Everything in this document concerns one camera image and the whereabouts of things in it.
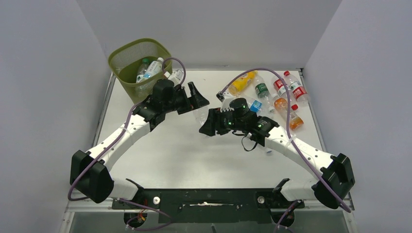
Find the green plastic mesh bin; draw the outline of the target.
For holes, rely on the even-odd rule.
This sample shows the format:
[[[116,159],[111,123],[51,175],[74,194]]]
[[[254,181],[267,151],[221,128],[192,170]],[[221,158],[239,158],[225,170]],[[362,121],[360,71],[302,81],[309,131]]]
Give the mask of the green plastic mesh bin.
[[[138,68],[143,59],[147,58],[151,63],[159,57],[166,59],[171,56],[170,52],[158,41],[141,38],[113,51],[108,57],[108,64],[132,102],[136,104],[152,93],[157,80],[164,78],[158,73],[148,80],[137,83]]]

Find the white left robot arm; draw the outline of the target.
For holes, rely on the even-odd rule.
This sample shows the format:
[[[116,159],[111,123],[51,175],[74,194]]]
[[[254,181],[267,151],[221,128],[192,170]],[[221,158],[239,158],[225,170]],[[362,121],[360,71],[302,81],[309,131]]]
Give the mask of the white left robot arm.
[[[71,159],[68,199],[75,200],[71,194],[77,189],[95,203],[107,198],[132,200],[140,186],[129,179],[113,179],[110,170],[130,147],[163,122],[167,113],[181,115],[209,105],[193,82],[188,87],[190,96],[175,78],[157,80],[152,93],[131,108],[126,121],[108,138],[86,152],[76,151]]]

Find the blue label water bottle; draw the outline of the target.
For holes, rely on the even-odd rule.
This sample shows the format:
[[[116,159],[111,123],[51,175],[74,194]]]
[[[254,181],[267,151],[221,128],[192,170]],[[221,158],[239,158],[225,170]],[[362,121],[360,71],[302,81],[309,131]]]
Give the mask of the blue label water bottle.
[[[255,112],[258,116],[272,116],[275,113],[275,108],[269,106],[267,103],[263,103],[260,100],[252,98],[250,96],[243,96],[251,111]]]

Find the large clear plastic bottle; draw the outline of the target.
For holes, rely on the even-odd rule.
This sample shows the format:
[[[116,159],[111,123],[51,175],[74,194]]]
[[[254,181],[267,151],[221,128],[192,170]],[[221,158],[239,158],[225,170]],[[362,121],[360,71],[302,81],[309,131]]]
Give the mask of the large clear plastic bottle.
[[[143,75],[138,75],[137,81],[142,82],[158,74],[162,70],[163,62],[164,59],[161,57],[159,57],[156,61],[151,62],[145,73]]]

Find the green label Nongfu water bottle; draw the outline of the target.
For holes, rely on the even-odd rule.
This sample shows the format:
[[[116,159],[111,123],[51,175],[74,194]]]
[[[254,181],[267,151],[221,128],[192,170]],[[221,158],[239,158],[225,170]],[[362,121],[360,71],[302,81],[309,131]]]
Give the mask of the green label Nongfu water bottle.
[[[145,73],[149,67],[149,64],[150,64],[150,60],[148,58],[142,59],[142,63],[139,66],[138,71],[137,71],[136,83],[140,83],[148,79],[145,76]]]

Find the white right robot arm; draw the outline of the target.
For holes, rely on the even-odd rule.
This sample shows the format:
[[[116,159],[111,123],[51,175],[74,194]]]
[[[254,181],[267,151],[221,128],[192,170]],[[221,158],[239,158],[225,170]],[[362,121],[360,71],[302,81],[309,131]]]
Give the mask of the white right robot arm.
[[[307,170],[313,177],[305,182],[284,178],[274,188],[273,200],[286,207],[294,200],[317,200],[324,206],[350,211],[344,198],[355,184],[350,159],[340,153],[321,151],[288,135],[276,121],[249,109],[244,98],[232,100],[227,108],[209,109],[199,132],[208,136],[240,131],[251,141],[275,150]]]

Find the orange label tea bottle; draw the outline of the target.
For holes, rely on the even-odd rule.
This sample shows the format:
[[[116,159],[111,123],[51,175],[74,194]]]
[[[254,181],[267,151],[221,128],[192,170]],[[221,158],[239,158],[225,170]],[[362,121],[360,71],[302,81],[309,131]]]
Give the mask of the orange label tea bottle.
[[[297,115],[295,110],[297,110],[298,106],[293,104],[292,107],[289,107],[288,101],[285,98],[279,97],[278,95],[273,95],[274,101],[274,108],[278,111],[278,113],[285,119],[289,119],[287,123],[288,127],[291,130],[297,130],[301,126],[304,125],[304,121],[301,117]]]

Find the red label bottle red cap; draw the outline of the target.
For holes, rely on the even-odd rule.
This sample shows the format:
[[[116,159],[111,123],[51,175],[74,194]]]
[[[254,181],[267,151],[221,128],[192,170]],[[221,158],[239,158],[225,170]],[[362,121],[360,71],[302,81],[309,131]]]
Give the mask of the red label bottle red cap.
[[[294,99],[294,95],[292,93],[292,91],[289,89],[288,87],[288,91],[286,92],[286,88],[283,85],[282,81],[277,77],[277,76],[273,76],[271,83],[274,87],[274,89],[276,90],[277,95],[280,98],[283,98],[285,100],[290,100],[291,102],[291,108],[295,111],[298,109],[298,105]]]

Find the yellow juice bottle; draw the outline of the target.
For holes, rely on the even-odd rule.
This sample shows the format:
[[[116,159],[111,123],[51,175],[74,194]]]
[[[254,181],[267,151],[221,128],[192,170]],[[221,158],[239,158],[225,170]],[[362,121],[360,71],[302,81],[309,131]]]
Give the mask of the yellow juice bottle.
[[[248,85],[254,80],[254,78],[258,75],[257,71],[250,71],[240,77],[238,77],[235,81],[231,83],[228,87],[228,92],[232,95],[240,94]]]

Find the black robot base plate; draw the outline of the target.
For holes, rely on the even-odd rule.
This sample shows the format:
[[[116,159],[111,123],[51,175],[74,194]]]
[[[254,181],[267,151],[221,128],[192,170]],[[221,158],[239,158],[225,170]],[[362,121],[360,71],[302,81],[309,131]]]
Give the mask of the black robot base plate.
[[[130,202],[115,200],[115,210],[128,221],[135,216],[148,216],[142,206],[160,211],[158,223],[238,223],[269,224],[278,221],[281,211],[291,202],[272,188],[240,189],[144,189]]]

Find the dark green label bottle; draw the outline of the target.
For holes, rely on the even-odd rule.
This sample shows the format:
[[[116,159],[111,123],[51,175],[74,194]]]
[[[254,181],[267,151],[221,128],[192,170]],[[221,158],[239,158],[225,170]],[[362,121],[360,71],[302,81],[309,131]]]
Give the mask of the dark green label bottle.
[[[261,76],[257,75],[254,78],[253,87],[254,87],[257,97],[264,103],[268,103],[269,105],[271,105],[271,100],[272,100],[271,94],[268,90],[268,87],[264,79]]]

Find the clear bottle white Cestbon cap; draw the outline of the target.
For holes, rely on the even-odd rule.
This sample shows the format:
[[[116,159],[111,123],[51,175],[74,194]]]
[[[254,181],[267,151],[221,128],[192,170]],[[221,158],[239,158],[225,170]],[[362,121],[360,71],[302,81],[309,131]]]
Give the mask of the clear bottle white Cestbon cap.
[[[196,121],[198,128],[201,128],[207,121],[208,111],[209,111],[209,108],[207,106],[193,111],[193,115],[195,117],[195,121]]]

